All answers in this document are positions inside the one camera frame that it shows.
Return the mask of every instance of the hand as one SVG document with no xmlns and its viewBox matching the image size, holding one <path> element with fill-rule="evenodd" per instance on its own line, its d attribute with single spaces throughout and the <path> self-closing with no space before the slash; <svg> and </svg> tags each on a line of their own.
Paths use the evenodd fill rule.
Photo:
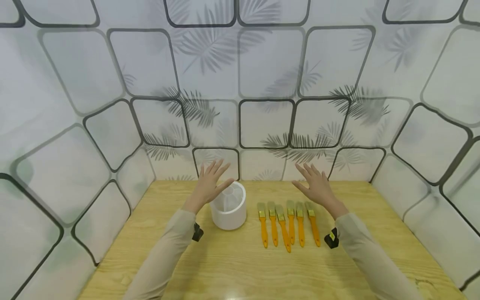
<svg viewBox="0 0 480 300">
<path fill-rule="evenodd" d="M 233 178 L 230 178 L 219 186 L 216 185 L 220 176 L 230 167 L 230 163 L 228 163 L 220 168 L 222 163 L 223 159 L 219 160 L 219 162 L 214 160 L 208 166 L 207 170 L 204 169 L 202 163 L 197 185 L 190 197 L 185 201 L 182 208 L 183 210 L 197 214 L 205 204 L 212 202 L 224 189 L 235 181 Z"/>
<path fill-rule="evenodd" d="M 305 177 L 310 186 L 309 188 L 306 188 L 300 182 L 296 180 L 292 181 L 293 185 L 299 189 L 300 192 L 313 202 L 325 207 L 335 220 L 339 216 L 348 213 L 348 209 L 345 205 L 333 194 L 325 172 L 322 171 L 322 173 L 320 173 L 313 164 L 311 164 L 310 167 L 307 164 L 303 164 L 304 168 L 300 167 L 298 164 L 295 164 L 295 166 Z"/>
</svg>

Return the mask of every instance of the orange handle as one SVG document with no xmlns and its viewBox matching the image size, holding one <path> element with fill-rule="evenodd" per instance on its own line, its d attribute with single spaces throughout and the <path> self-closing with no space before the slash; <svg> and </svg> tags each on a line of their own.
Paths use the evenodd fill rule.
<svg viewBox="0 0 480 300">
<path fill-rule="evenodd" d="M 282 228 L 282 236 L 283 236 L 283 243 L 285 244 L 285 248 L 290 253 L 292 252 L 292 248 L 290 246 L 290 237 L 287 233 L 287 227 L 285 226 L 285 221 L 279 221 L 280 227 Z"/>
<path fill-rule="evenodd" d="M 315 244 L 317 247 L 320 247 L 320 233 L 318 232 L 317 222 L 314 216 L 309 216 L 310 223 L 312 225 L 313 238 L 315 239 Z"/>
<path fill-rule="evenodd" d="M 288 227 L 290 232 L 290 243 L 295 244 L 295 223 L 293 222 L 293 216 L 288 216 Z"/>
<path fill-rule="evenodd" d="M 278 246 L 278 233 L 276 231 L 275 216 L 270 216 L 270 221 L 272 221 L 272 239 L 273 244 Z"/>
<path fill-rule="evenodd" d="M 260 223 L 262 224 L 262 240 L 264 241 L 264 247 L 268 247 L 268 234 L 267 224 L 265 223 L 265 217 L 260 217 Z"/>
<path fill-rule="evenodd" d="M 299 241 L 300 241 L 300 246 L 303 247 L 305 246 L 305 232 L 303 231 L 303 217 L 298 216 L 297 221 L 299 222 Z"/>
</svg>

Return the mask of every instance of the wooden table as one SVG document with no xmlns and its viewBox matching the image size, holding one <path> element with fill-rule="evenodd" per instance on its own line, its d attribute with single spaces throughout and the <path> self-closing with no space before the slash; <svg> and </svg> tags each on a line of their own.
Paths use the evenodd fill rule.
<svg viewBox="0 0 480 300">
<path fill-rule="evenodd" d="M 170 216 L 181 207 L 195 181 L 156 181 L 138 204 L 104 260 L 85 286 L 81 300 L 120 300 L 150 249 L 162 234 Z M 247 221 L 235 231 L 222 231 L 212 221 L 206 205 L 197 222 L 205 231 L 182 256 L 162 300 L 170 299 L 374 299 L 367 282 L 340 246 L 329 249 L 322 240 L 317 248 L 308 219 L 305 247 L 297 239 L 288 253 L 279 232 L 274 247 L 270 222 L 268 249 L 262 244 L 259 201 L 275 201 L 286 208 L 287 200 L 306 198 L 290 182 L 246 181 Z M 396 265 L 417 285 L 426 300 L 464 299 L 462 293 L 422 247 L 407 226 L 366 182 L 334 181 L 332 188 L 350 211 L 368 226 Z M 323 238 L 333 219 L 316 206 Z"/>
</svg>

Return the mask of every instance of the right hand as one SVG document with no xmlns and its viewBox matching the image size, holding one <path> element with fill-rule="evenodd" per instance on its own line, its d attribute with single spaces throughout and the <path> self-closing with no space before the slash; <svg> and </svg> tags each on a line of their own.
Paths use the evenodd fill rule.
<svg viewBox="0 0 480 300">
<path fill-rule="evenodd" d="M 325 207 L 332 202 L 337 202 L 335 195 L 330 188 L 328 178 L 325 172 L 320 173 L 313 164 L 309 167 L 307 164 L 303 164 L 303 168 L 300 165 L 295 164 L 298 171 L 305 177 L 308 182 L 309 188 L 306 188 L 300 182 L 294 180 L 293 185 L 300 190 L 305 196 L 307 196 L 313 202 Z"/>
</svg>

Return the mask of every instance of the left hand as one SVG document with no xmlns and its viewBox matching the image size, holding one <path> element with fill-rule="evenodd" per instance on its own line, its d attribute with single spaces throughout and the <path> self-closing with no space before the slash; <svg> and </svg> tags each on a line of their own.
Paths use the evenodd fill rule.
<svg viewBox="0 0 480 300">
<path fill-rule="evenodd" d="M 205 170 L 202 163 L 197 185 L 190 197 L 185 201 L 182 208 L 183 210 L 197 214 L 205 204 L 212 202 L 224 189 L 235 181 L 233 178 L 229 178 L 222 184 L 216 185 L 220 176 L 230 167 L 230 163 L 220 167 L 222 164 L 223 159 L 219 160 L 219 162 L 214 160 L 208 166 L 207 170 Z"/>
</svg>

